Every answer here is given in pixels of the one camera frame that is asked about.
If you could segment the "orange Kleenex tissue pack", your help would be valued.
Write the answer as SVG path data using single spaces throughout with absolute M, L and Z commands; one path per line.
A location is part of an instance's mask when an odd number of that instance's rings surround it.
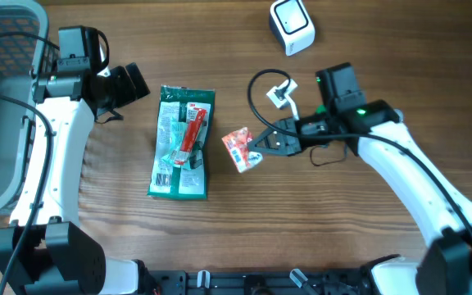
M 252 140 L 252 133 L 247 127 L 235 130 L 222 138 L 222 142 L 239 173 L 244 173 L 254 168 L 264 159 L 261 153 L 249 150 L 247 145 Z

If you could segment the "green white gloves packet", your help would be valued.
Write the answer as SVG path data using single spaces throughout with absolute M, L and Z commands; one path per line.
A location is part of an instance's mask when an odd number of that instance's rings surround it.
M 208 167 L 204 149 L 211 132 L 215 97 L 213 89 L 161 86 L 149 196 L 174 200 L 207 198 Z M 170 148 L 171 122 L 188 123 L 194 107 L 206 109 L 207 114 L 189 159 L 182 167 L 174 167 L 162 159 Z

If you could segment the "red sachet stick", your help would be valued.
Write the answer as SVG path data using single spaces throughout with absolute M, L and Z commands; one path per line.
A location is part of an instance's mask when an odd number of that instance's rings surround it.
M 194 107 L 192 109 L 192 117 L 188 122 L 186 132 L 182 144 L 176 154 L 174 163 L 177 166 L 183 166 L 189 159 L 190 154 L 193 150 L 193 146 L 196 143 L 197 137 L 201 131 L 202 122 L 207 115 L 207 110 L 202 108 Z

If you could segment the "green lid white jar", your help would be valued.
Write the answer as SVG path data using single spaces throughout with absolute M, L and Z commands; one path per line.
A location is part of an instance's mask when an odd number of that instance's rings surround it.
M 324 113 L 324 112 L 326 112 L 326 107 L 324 105 L 320 105 L 316 109 L 316 113 Z

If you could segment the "mint green wipes packet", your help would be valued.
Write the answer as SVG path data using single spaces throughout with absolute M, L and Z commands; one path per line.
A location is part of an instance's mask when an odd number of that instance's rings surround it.
M 188 124 L 173 120 L 170 127 L 170 148 L 162 159 L 169 165 L 182 167 L 188 160 L 189 155 L 184 145 Z

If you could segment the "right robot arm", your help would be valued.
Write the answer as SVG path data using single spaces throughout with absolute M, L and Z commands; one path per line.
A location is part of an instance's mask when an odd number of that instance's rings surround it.
M 355 270 L 331 270 L 319 293 L 472 294 L 472 201 L 420 150 L 400 111 L 383 100 L 366 101 L 352 65 L 332 66 L 315 77 L 322 109 L 266 122 L 249 150 L 290 157 L 343 142 L 393 190 L 427 247 L 420 261 L 391 255 Z

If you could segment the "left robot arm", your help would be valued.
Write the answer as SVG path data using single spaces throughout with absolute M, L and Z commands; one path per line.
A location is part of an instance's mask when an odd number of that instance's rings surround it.
M 84 149 L 100 115 L 149 94 L 138 67 L 109 66 L 105 34 L 61 28 L 59 57 L 29 85 L 19 198 L 0 228 L 0 290 L 17 294 L 148 294 L 157 282 L 139 260 L 105 255 L 79 226 Z

